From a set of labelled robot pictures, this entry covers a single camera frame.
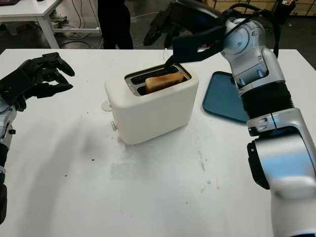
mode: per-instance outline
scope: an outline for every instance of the robotic arm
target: robotic arm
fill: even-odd
[[[25,61],[17,70],[0,80],[0,224],[5,220],[7,191],[4,185],[6,155],[15,130],[12,123],[17,111],[26,109],[26,100],[32,96],[44,98],[71,89],[59,73],[74,76],[73,69],[58,53],[44,54],[41,58]]]
[[[316,149],[287,90],[276,57],[277,42],[274,53],[267,49],[263,26],[250,18],[243,19],[232,9],[221,14],[192,0],[176,0],[152,21],[144,45],[167,33],[168,47],[176,36],[166,67],[201,61],[221,52],[231,66],[248,115],[249,134],[257,137],[247,145],[248,160],[255,182],[271,191],[274,235],[314,236]],[[193,34],[178,37],[183,28]],[[198,52],[203,44],[210,48]]]

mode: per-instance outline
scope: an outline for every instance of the table surface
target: table surface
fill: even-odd
[[[0,78],[50,49],[10,49]],[[6,237],[271,237],[270,192],[252,180],[244,124],[201,109],[219,54],[189,63],[200,84],[188,125],[129,146],[112,131],[104,81],[164,62],[163,50],[58,50],[74,88],[30,99],[14,121],[6,164]],[[316,72],[296,50],[279,61],[316,140]]]
[[[45,16],[62,0],[20,0],[16,5],[0,6],[0,17]]]

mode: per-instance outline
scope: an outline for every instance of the toast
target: toast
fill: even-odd
[[[160,77],[147,78],[145,81],[146,93],[150,94],[155,91],[179,84],[184,78],[183,73],[172,73]]]

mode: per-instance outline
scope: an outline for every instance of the table leg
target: table leg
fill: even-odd
[[[55,39],[53,27],[51,25],[49,16],[39,16],[37,17],[37,20],[39,22],[39,25],[41,29],[43,30],[43,33],[49,43],[49,46],[51,48],[59,48],[59,45]]]

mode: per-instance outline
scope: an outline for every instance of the blue tray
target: blue tray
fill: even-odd
[[[215,72],[209,82],[202,106],[208,113],[247,122],[247,114],[238,90],[231,82],[232,77],[230,73]]]

